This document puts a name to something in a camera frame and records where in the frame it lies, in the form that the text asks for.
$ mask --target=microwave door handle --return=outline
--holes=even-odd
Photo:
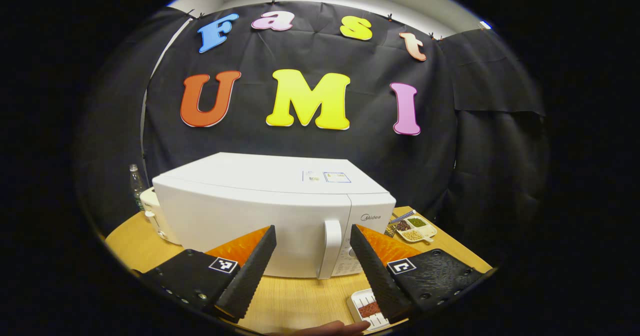
[[[325,220],[324,222],[324,257],[317,272],[318,279],[328,279],[334,272],[336,260],[343,243],[343,232],[338,220]]]

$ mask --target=plastic water bottle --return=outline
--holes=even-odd
[[[142,201],[140,201],[140,194],[146,189],[144,182],[142,181],[142,177],[140,177],[140,173],[138,172],[138,165],[129,165],[129,180],[131,182],[131,190],[133,191],[133,197],[135,198],[135,203],[140,208],[142,212],[145,211],[145,207],[142,206]]]

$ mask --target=chopsticks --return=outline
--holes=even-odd
[[[397,219],[394,219],[393,221],[389,222],[389,223],[396,223],[396,222],[400,222],[403,219],[406,219],[407,217],[411,216],[411,215],[415,215],[416,214],[416,210],[411,210],[407,213],[405,213],[404,215],[398,217]]]

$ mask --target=microwave label sticker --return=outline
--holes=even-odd
[[[325,178],[322,172],[316,172],[314,170],[302,171],[302,182],[325,182]]]
[[[342,172],[324,172],[324,179],[327,182],[334,183],[351,183],[352,181]]]

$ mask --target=black fabric curtain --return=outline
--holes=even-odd
[[[78,201],[103,235],[135,214],[129,164],[144,178],[140,115],[151,73],[167,43],[189,19],[163,8],[137,28],[96,74],[78,122],[73,177]]]
[[[251,22],[273,10],[293,12],[288,31],[254,30]],[[236,13],[227,40],[200,54],[202,26]],[[371,22],[373,38],[348,39],[346,15]],[[127,166],[142,164],[140,115],[148,91],[144,152],[148,178],[217,152],[350,160],[397,199],[412,206],[492,265],[510,244],[535,227],[547,174],[544,109],[537,86],[496,33],[473,30],[432,40],[386,17],[355,8],[279,2],[224,10],[189,23],[167,8],[114,53],[89,99],[80,127],[75,168],[84,207],[107,235],[131,217]],[[425,62],[414,60],[399,33],[421,40]],[[345,92],[346,131],[271,127],[278,69],[299,70],[313,89],[334,72],[350,77]],[[210,128],[191,128],[180,117],[185,78],[208,74],[199,107],[209,110],[215,76],[240,71],[226,117]],[[418,90],[417,136],[398,135],[391,82]],[[313,119],[320,114],[318,108]]]
[[[535,236],[549,145],[540,92],[493,31],[440,43],[454,88],[455,168],[438,225],[492,265]]]

